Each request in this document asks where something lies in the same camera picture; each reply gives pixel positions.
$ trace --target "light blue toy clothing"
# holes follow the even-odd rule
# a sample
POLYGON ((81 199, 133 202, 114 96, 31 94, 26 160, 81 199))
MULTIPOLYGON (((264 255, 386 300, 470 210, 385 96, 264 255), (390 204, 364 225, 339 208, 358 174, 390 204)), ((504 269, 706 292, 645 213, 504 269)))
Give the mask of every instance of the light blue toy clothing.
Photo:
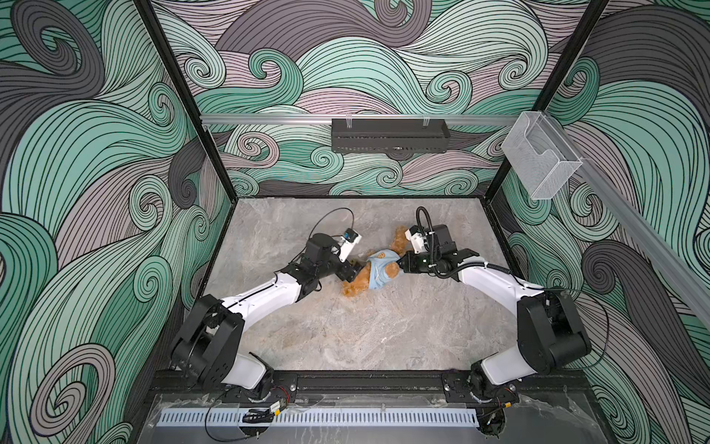
POLYGON ((372 267, 370 268, 370 289, 378 290, 392 280, 385 271, 385 267, 388 264, 398 261, 399 254, 392 250, 380 250, 367 258, 367 260, 372 263, 372 267))

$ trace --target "red wire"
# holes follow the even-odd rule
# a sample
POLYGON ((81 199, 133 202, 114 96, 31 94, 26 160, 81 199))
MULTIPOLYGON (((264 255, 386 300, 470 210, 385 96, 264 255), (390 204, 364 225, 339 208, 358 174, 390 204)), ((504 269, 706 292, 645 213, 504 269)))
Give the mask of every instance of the red wire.
POLYGON ((283 394, 286 395, 286 404, 288 404, 291 401, 291 396, 288 394, 286 389, 284 389, 282 386, 276 386, 276 388, 283 390, 283 394))

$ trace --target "slotted plastic strip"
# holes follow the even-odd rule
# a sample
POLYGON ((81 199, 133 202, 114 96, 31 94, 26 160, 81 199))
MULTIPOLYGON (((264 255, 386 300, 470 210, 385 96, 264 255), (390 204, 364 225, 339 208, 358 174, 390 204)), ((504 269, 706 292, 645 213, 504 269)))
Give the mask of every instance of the slotted plastic strip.
MULTIPOLYGON (((207 408, 164 408, 157 427, 204 425, 207 408)), ((211 427, 253 426, 242 423, 248 408, 213 408, 207 425, 211 427)), ((476 411, 467 408, 298 408, 290 407, 276 416, 271 427, 472 427, 477 428, 476 411)))

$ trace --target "side wall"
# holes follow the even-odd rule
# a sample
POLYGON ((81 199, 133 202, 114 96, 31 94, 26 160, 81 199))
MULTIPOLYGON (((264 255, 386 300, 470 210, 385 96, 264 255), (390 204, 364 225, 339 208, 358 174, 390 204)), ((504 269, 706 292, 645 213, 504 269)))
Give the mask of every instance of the side wall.
MULTIPOLYGON (((710 4, 602 18, 550 105, 585 157, 710 287, 710 4)), ((672 4, 675 8, 664 6, 672 4)), ((710 438, 710 335, 580 177, 533 202, 511 171, 494 205, 528 278, 582 290, 583 364, 624 443, 710 438)))
POLYGON ((0 58, 3 442, 125 442, 230 202, 132 0, 4 1, 0 58))
MULTIPOLYGON (((518 114, 533 106, 587 3, 153 6, 202 113, 518 114)), ((328 126, 210 130, 240 195, 482 195, 507 132, 454 127, 448 153, 387 157, 332 153, 328 126)))

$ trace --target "wave pattern wall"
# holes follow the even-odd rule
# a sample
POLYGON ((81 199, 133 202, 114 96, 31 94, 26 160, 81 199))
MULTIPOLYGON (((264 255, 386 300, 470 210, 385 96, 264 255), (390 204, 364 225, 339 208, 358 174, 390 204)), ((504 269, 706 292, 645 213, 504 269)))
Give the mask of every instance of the wave pattern wall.
POLYGON ((125 443, 168 365, 229 201, 165 78, 132 0, 0 5, 4 443, 125 443))
MULTIPOLYGON (((649 3, 610 3, 549 111, 710 288, 710 4, 649 3)), ((710 333, 594 191, 573 176, 533 202, 511 173, 495 204, 528 278, 580 291, 578 367, 606 336, 591 299, 610 313, 585 372, 619 442, 707 443, 710 333)))
MULTIPOLYGON (((517 114, 588 1, 153 3, 204 113, 517 114)), ((211 130, 240 195, 481 195, 502 161, 499 128, 423 157, 329 154, 328 128, 211 130)))

